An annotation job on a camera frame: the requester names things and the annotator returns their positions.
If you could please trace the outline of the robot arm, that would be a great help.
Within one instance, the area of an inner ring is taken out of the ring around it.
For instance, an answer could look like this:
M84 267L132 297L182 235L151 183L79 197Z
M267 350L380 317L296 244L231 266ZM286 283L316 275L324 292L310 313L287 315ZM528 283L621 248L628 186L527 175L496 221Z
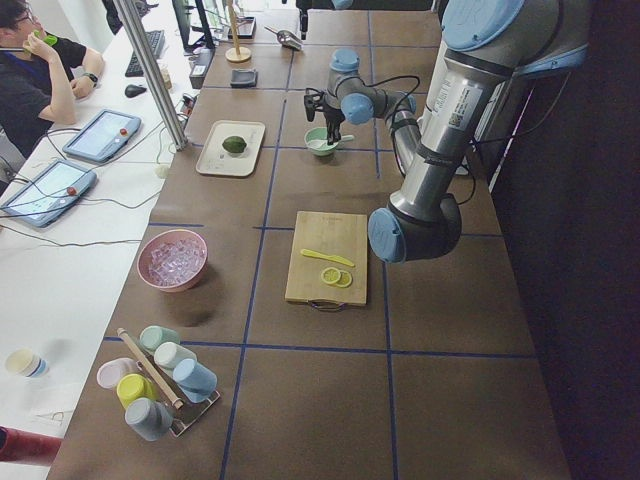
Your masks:
M309 30L309 11L313 9L333 9L346 10L353 5L353 0L330 0L330 1L313 1L313 0L296 0L296 8L299 11L299 23L301 39L307 38Z
M351 49L334 52L325 89L307 89L309 120L325 117L330 144L347 121L385 121L404 176L386 207L368 221L368 239L387 263L439 258L461 234L461 214L447 189L495 88L513 77L564 73L586 57L589 1L450 1L441 20L441 71L421 118L403 92L368 86Z

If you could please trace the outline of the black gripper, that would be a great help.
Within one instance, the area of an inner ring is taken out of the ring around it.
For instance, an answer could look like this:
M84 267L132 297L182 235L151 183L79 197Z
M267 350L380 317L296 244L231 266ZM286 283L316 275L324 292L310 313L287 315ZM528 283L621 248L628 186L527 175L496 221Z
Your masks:
M300 34L301 39L306 40L306 20L311 9L311 0L296 0L296 8L300 14Z
M321 113L324 116L328 144L337 143L341 139L340 125L344 122L344 114L339 107L329 104L328 95L325 91L312 87L306 88L304 109L308 122L313 122L317 113Z

